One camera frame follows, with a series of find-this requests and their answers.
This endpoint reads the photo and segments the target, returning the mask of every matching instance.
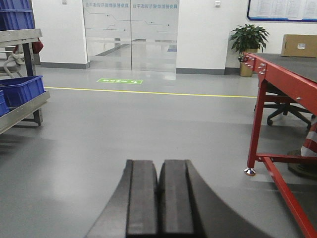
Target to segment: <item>red metal frame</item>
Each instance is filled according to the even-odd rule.
[[[281,66],[275,65],[255,54],[244,53],[245,64],[259,76],[259,91],[253,121],[252,135],[247,161],[248,168],[254,168],[255,161],[263,162],[278,187],[287,206],[306,238],[317,238],[317,232],[307,218],[302,207],[288,188],[273,162],[316,164],[316,157],[257,154],[263,108],[265,102],[299,103],[317,115],[317,83],[297,75]],[[283,91],[285,96],[266,95],[267,83]]]

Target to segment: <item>adjustable table foot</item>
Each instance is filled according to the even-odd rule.
[[[256,172],[253,168],[246,168],[244,169],[244,173],[248,176],[254,176],[256,175]]]

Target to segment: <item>plant pot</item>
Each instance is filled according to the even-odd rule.
[[[248,53],[256,53],[258,52],[258,49],[246,49],[245,52],[248,52]],[[252,70],[247,67],[244,63],[240,63],[240,76],[242,77],[252,77]]]

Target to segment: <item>gray shelf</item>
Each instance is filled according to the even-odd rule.
[[[50,93],[49,91],[46,91],[0,117],[0,134],[4,133],[6,130],[10,129],[33,112],[37,111],[48,98],[50,98]]]
[[[23,45],[25,66],[28,76],[36,75],[31,43],[38,41],[39,37],[42,37],[40,29],[0,31],[0,47]],[[33,121],[38,125],[41,125],[43,121],[41,106],[48,98],[50,98],[50,93],[47,91],[0,117],[0,134],[22,120]],[[33,113],[34,119],[26,119],[31,113]]]
[[[35,42],[39,37],[42,37],[40,29],[0,31],[0,47]]]

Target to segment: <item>red and white striped cone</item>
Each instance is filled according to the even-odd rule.
[[[311,129],[301,147],[301,156],[317,157],[317,118],[312,120]]]

